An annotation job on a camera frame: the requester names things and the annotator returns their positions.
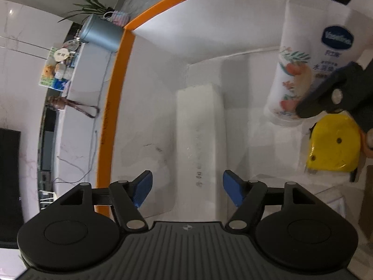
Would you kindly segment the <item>long white glasses box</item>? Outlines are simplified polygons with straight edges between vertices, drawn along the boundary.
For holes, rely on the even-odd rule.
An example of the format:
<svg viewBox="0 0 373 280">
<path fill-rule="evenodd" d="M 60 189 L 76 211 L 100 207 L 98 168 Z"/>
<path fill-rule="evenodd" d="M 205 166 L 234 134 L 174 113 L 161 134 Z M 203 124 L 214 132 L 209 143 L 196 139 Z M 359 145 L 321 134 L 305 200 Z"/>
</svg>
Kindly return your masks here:
<svg viewBox="0 0 373 280">
<path fill-rule="evenodd" d="M 176 219 L 224 222 L 227 152 L 221 90 L 214 84 L 187 87 L 178 91 L 176 103 Z"/>
</svg>

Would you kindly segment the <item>yellow tape measure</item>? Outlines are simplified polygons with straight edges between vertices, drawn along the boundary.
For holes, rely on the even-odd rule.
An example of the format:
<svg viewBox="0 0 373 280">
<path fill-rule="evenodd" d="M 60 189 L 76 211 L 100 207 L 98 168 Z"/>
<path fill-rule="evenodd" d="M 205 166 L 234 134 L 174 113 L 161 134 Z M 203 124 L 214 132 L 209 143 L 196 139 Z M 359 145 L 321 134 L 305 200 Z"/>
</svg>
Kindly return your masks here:
<svg viewBox="0 0 373 280">
<path fill-rule="evenodd" d="M 360 158 L 360 129 L 346 114 L 327 114 L 310 129 L 307 169 L 348 173 L 357 176 Z"/>
</svg>

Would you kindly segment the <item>white vaseline lotion tube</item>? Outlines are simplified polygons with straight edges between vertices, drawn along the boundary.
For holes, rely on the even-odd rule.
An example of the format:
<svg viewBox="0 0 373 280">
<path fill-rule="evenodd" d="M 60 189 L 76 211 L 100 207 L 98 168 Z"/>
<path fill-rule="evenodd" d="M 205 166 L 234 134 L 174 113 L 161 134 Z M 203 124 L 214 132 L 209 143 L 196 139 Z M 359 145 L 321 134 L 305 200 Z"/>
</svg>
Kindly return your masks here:
<svg viewBox="0 0 373 280">
<path fill-rule="evenodd" d="M 333 0 L 287 0 L 266 117 L 299 125 L 295 108 L 311 85 L 356 61 L 371 42 L 372 17 Z"/>
</svg>

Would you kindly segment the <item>brown cardboard cube box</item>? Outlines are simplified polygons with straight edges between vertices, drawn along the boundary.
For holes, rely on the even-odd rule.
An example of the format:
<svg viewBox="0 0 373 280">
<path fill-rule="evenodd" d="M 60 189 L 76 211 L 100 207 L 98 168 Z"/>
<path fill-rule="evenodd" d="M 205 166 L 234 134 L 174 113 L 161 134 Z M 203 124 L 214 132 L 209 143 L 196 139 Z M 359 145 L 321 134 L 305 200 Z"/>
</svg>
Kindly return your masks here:
<svg viewBox="0 0 373 280">
<path fill-rule="evenodd" d="M 359 226 L 367 237 L 369 242 L 372 242 L 373 233 L 373 168 L 367 166 L 365 190 L 359 216 Z"/>
</svg>

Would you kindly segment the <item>white wifi router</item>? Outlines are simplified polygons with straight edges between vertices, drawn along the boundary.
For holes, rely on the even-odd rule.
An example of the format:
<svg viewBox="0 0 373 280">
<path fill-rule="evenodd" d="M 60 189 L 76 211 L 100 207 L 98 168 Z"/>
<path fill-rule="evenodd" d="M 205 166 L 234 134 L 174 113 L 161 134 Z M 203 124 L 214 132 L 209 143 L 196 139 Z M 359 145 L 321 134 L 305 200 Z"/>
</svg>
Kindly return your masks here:
<svg viewBox="0 0 373 280">
<path fill-rule="evenodd" d="M 52 204 L 57 199 L 57 195 L 55 192 L 39 190 L 38 191 L 38 204 L 39 209 L 44 210 L 47 206 Z"/>
</svg>

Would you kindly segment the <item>marble tv console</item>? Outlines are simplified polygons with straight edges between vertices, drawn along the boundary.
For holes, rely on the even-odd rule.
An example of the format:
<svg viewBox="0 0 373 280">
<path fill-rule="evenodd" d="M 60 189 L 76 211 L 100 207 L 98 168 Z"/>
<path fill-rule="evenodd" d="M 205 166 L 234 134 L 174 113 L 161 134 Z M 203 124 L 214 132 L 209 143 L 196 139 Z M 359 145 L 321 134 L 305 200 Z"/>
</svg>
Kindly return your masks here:
<svg viewBox="0 0 373 280">
<path fill-rule="evenodd" d="M 102 117 L 115 53 L 82 44 L 66 98 L 100 109 L 95 119 L 67 106 L 59 112 L 52 183 L 62 196 L 79 183 L 96 184 Z M 90 114 L 95 109 L 85 108 Z"/>
</svg>

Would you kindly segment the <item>green picture board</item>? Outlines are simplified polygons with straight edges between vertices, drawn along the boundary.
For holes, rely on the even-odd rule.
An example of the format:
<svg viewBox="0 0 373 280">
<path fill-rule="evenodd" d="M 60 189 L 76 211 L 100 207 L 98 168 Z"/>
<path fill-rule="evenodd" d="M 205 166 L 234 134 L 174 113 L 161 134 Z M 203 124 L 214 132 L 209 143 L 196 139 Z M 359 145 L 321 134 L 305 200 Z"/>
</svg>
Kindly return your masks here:
<svg viewBox="0 0 373 280">
<path fill-rule="evenodd" d="M 73 78 L 72 56 L 65 48 L 52 47 L 45 61 L 38 84 L 52 90 L 64 92 Z"/>
</svg>

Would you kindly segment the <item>round paper fan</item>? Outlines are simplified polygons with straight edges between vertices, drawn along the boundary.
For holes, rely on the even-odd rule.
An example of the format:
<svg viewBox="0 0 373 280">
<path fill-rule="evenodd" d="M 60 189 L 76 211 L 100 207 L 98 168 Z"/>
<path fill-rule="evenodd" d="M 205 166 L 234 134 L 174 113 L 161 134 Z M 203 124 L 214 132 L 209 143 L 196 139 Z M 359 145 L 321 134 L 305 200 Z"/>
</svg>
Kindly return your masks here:
<svg viewBox="0 0 373 280">
<path fill-rule="evenodd" d="M 52 47 L 50 51 L 50 56 L 55 60 L 55 62 L 60 63 L 62 61 L 67 60 L 68 58 L 74 57 L 75 53 L 75 51 L 69 51 L 65 47 L 60 49 Z"/>
</svg>

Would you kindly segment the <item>grey pedal trash bin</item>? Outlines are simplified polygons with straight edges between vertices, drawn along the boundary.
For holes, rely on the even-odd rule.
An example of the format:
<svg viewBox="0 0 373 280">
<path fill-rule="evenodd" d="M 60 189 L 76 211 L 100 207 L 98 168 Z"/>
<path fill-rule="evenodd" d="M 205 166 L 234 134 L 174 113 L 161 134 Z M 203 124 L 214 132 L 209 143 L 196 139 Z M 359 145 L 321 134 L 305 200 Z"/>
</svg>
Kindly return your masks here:
<svg viewBox="0 0 373 280">
<path fill-rule="evenodd" d="M 122 36 L 122 27 L 104 20 L 96 14 L 87 18 L 79 33 L 81 42 L 92 43 L 112 53 L 117 53 Z"/>
</svg>

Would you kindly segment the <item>woven pastel basket bag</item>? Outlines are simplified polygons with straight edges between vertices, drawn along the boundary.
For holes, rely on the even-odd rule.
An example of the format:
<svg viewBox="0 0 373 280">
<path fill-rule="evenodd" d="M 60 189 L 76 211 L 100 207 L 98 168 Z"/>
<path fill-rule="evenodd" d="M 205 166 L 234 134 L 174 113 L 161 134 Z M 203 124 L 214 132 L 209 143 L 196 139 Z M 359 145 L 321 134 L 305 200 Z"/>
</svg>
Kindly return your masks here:
<svg viewBox="0 0 373 280">
<path fill-rule="evenodd" d="M 116 10 L 107 11 L 103 14 L 102 18 L 120 27 L 124 27 L 130 21 L 130 15 L 128 13 Z"/>
</svg>

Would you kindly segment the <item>floor potted plant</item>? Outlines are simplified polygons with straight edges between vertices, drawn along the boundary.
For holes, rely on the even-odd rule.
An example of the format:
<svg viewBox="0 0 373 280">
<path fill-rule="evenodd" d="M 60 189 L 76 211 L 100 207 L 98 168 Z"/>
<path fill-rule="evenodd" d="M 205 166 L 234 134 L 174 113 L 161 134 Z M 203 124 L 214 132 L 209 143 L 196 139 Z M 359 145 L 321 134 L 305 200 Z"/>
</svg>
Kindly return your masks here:
<svg viewBox="0 0 373 280">
<path fill-rule="evenodd" d="M 114 8 L 106 6 L 105 4 L 101 3 L 99 0 L 81 0 L 81 3 L 74 3 L 73 5 L 77 8 L 67 12 L 67 15 L 60 19 L 58 22 L 62 22 L 65 20 L 70 20 L 74 17 L 79 15 L 84 15 L 82 21 L 86 21 L 90 15 L 96 14 L 99 16 L 104 16 L 106 13 L 110 11 L 114 11 Z"/>
</svg>

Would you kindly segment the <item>black wall television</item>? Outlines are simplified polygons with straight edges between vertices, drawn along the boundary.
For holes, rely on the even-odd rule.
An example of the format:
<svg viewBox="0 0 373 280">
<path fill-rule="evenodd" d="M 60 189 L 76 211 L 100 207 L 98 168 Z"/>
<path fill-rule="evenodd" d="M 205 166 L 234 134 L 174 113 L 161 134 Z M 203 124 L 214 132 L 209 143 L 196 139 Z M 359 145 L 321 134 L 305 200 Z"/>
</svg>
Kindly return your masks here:
<svg viewBox="0 0 373 280">
<path fill-rule="evenodd" d="M 17 249 L 17 234 L 23 226 L 19 187 L 19 131 L 0 133 L 0 235 L 1 248 Z"/>
</svg>

